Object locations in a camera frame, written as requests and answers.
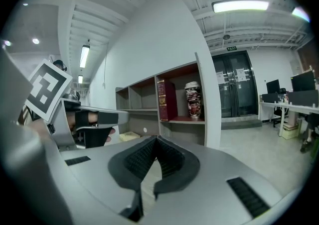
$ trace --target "gray floor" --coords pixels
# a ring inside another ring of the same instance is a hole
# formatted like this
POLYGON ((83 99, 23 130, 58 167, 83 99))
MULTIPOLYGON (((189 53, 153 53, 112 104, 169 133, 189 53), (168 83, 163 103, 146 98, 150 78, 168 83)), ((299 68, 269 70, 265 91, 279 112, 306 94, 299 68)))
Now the gray floor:
MULTIPOLYGON (((263 175, 282 196, 302 186, 311 168, 310 153, 300 153, 301 141, 278 136, 279 125, 222 130, 220 150, 234 156, 263 175)), ((155 161, 142 182, 145 215, 155 204, 154 183, 161 179, 160 165, 155 161)))

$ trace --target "white desk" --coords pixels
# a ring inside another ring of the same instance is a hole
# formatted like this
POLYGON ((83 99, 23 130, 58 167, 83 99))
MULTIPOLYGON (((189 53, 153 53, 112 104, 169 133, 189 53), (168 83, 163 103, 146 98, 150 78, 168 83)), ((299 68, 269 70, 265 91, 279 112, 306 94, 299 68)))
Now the white desk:
MULTIPOLYGON (((260 118, 261 118, 261 110, 262 110, 261 107, 282 108, 283 110, 284 109, 289 109, 290 111, 297 112, 297 113, 304 113, 304 114, 310 114, 310 113, 319 114, 319 108, 295 106, 295 105, 289 105, 287 103, 265 103, 265 102, 259 102, 259 115, 260 115, 260 118)), ((284 119, 285 119, 285 113, 282 112, 279 136, 282 136, 282 134, 283 134, 284 119)))

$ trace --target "fluorescent light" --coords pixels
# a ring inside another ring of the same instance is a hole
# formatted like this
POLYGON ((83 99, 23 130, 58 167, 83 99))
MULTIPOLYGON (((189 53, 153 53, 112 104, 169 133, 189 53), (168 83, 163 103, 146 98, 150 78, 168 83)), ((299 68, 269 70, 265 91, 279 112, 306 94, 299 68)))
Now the fluorescent light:
POLYGON ((35 44, 39 44, 40 41, 39 41, 39 39, 34 38, 34 39, 32 39, 32 42, 35 43, 35 44))
POLYGON ((85 68, 86 60, 89 55, 90 46, 83 45, 82 52, 81 52, 81 59, 80 59, 80 68, 85 68))
POLYGON ((310 22, 309 16, 306 14, 306 12, 301 7, 296 7, 293 10, 292 14, 306 20, 307 22, 310 22))
POLYGON ((11 42, 8 41, 8 40, 4 41, 4 44, 5 44, 6 46, 11 46, 11 42))
POLYGON ((214 12, 233 10, 267 10, 268 2, 259 0, 233 0, 213 4, 214 12))
POLYGON ((79 84, 81 84, 83 82, 83 76, 79 76, 78 82, 79 82, 79 84))

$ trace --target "double door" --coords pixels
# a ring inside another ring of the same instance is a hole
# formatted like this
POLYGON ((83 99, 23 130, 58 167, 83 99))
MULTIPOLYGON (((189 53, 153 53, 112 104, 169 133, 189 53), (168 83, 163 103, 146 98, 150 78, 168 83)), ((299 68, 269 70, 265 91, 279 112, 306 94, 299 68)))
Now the double door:
POLYGON ((222 117, 257 114, 257 90, 247 52, 212 57, 220 93, 222 117))

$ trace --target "wooden shelf unit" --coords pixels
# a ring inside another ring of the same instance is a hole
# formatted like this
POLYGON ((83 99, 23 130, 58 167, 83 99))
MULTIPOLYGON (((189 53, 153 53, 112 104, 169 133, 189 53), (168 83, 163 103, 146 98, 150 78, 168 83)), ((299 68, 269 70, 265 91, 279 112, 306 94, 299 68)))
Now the wooden shelf unit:
POLYGON ((116 88, 117 109, 130 113, 130 121, 119 126, 120 133, 133 131, 141 136, 161 134, 204 145, 205 119, 191 119, 188 113, 184 87, 186 83, 193 81, 202 85, 196 62, 168 70, 125 88, 116 88), (170 121, 160 120, 157 82, 162 79, 174 83, 176 89, 178 116, 170 121))

